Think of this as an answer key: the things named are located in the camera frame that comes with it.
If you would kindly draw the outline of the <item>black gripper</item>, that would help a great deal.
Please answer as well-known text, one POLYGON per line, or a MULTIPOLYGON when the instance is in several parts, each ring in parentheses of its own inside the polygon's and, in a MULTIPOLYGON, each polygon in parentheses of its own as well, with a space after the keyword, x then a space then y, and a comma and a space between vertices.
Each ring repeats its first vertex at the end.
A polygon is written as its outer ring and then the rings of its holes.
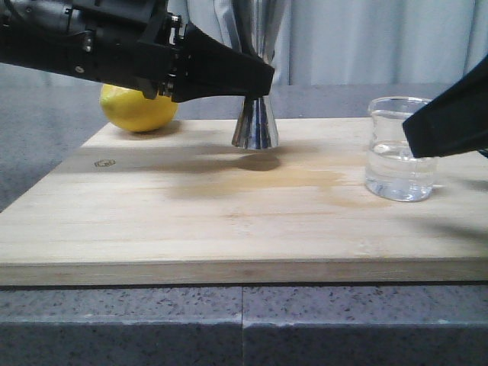
POLYGON ((3 1, 1 61, 188 100, 165 1, 3 1))

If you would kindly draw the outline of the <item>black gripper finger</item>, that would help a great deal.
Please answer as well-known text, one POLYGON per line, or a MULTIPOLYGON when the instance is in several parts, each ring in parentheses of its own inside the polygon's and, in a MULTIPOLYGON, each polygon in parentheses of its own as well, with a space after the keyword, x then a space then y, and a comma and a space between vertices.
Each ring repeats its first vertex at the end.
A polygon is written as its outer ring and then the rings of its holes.
POLYGON ((403 122, 416 158, 487 154, 487 58, 403 122))
POLYGON ((190 22, 178 45, 172 100, 261 97, 269 94, 274 72, 262 58, 232 50, 190 22))

